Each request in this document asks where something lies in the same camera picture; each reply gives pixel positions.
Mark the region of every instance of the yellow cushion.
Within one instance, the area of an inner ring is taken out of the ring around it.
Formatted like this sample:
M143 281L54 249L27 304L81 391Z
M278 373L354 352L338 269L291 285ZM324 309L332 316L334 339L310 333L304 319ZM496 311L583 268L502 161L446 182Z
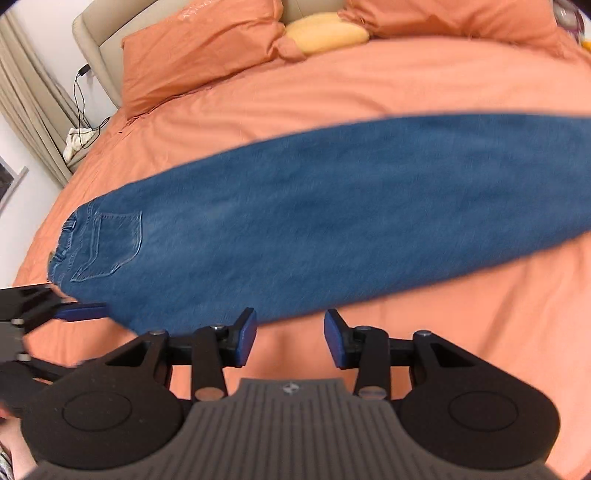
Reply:
M314 14L296 20L285 28L285 34L307 56L360 45L369 40L366 29L341 20L336 12Z

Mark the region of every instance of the pillow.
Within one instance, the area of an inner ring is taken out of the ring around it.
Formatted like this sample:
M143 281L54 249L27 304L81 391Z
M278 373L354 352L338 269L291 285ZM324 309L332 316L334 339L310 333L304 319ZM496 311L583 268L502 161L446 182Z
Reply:
M300 18L285 28L285 36L291 38L306 56L360 45L369 40L366 29L342 20L337 12Z
M548 0L347 0L339 15L378 37L479 37L562 56Z
M281 0L197 0L122 41L128 119L277 57L303 60L284 37Z

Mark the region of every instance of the gray ribbed panel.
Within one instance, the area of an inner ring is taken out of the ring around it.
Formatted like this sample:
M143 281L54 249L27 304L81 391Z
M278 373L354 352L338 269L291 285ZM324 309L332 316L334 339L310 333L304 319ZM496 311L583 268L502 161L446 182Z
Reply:
M543 463L502 472L460 468L414 443L392 408L353 397L342 380L244 380L193 407L176 438L142 462L103 472L44 464L31 480L557 480Z

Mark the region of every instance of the curtain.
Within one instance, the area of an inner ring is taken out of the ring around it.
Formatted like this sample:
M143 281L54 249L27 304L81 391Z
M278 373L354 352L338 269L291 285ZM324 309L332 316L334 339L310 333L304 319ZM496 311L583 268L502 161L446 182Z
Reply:
M70 96L47 73L14 14L0 18L0 113L56 180L72 177L62 156L70 128L78 128ZM85 119L81 126L88 127Z

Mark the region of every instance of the beige headboard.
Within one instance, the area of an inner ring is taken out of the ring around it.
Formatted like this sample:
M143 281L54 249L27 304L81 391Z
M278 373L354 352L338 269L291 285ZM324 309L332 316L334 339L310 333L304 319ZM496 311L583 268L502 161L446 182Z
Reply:
M121 106L123 50L127 35L175 13L191 0L95 0L72 25L76 43L98 81ZM283 0L282 22L288 24L317 12L334 12L344 0Z

